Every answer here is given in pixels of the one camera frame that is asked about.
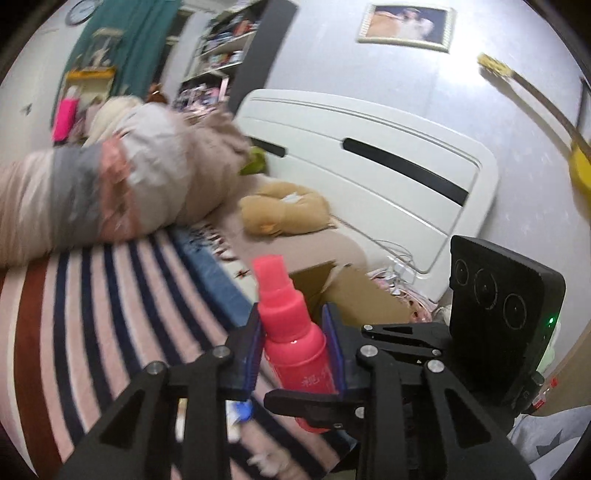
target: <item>green curtain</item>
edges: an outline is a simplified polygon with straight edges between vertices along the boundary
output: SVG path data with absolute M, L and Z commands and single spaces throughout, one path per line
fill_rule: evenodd
M 166 43 L 170 25 L 181 0 L 105 0 L 96 9 L 74 46 L 64 69 L 72 68 L 78 55 L 84 55 L 99 28 L 111 27 L 124 31 L 114 58 L 117 74 L 111 95 L 148 93 L 160 54 Z M 56 94 L 54 113 L 59 91 Z

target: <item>white headboard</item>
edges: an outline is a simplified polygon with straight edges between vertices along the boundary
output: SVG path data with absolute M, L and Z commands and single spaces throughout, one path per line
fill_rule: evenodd
M 434 301 L 443 295 L 450 238 L 478 234 L 498 184 L 482 144 L 394 108 L 314 92 L 256 90 L 236 121 L 267 150 L 272 177 L 316 189 L 356 229 L 410 251 L 405 277 Z M 372 268 L 389 264 L 386 251 L 355 239 Z

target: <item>striped blanket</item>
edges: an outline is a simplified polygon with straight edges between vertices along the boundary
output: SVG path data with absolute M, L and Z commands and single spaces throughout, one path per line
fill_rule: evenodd
M 191 362 L 244 325 L 254 279 L 221 261 L 199 230 L 54 254 L 0 277 L 0 421 L 41 480 L 51 479 L 146 364 Z M 263 479 L 251 460 L 280 453 L 281 480 L 320 479 L 351 448 L 262 406 L 275 388 L 262 363 L 254 416 L 230 446 L 234 479 Z

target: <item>framed picture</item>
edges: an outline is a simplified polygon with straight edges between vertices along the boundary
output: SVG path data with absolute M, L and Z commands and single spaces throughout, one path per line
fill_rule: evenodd
M 388 43 L 448 52 L 455 20 L 453 8 L 395 3 L 370 5 L 359 32 L 361 43 Z

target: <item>beige plush toy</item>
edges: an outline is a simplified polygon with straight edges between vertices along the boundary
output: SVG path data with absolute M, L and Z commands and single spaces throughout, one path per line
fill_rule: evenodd
M 330 226 L 329 203 L 315 192 L 274 181 L 239 202 L 244 229 L 251 235 L 317 232 Z

